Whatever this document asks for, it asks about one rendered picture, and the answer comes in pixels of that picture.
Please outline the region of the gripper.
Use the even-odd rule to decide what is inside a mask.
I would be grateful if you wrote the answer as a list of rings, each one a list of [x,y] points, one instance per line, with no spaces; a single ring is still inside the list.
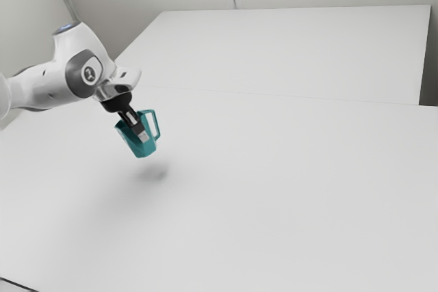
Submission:
[[[132,93],[127,92],[103,101],[101,105],[109,113],[118,113],[120,116],[118,132],[127,142],[145,143],[149,141],[149,135],[141,117],[130,106],[132,98]]]

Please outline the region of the teal faceted mug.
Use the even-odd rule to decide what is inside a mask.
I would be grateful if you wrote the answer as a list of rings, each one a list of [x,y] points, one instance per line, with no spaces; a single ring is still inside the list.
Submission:
[[[147,156],[151,155],[152,153],[154,153],[157,150],[157,140],[161,136],[161,132],[160,132],[159,125],[157,122],[156,113],[153,109],[137,111],[137,113],[141,117],[142,123],[146,129],[146,132],[149,135],[149,141],[147,141],[145,143],[131,143],[131,142],[127,142],[120,134],[119,135],[122,137],[122,139],[125,141],[125,143],[128,145],[128,147],[131,149],[132,153],[137,158],[143,158],[143,157],[147,157]],[[149,121],[147,118],[148,114],[150,114],[152,116],[153,125],[155,127],[155,133],[152,132],[152,129],[150,127],[150,124],[149,124]],[[117,131],[118,131],[118,123],[119,122],[120,122],[120,120],[114,126],[114,128]]]

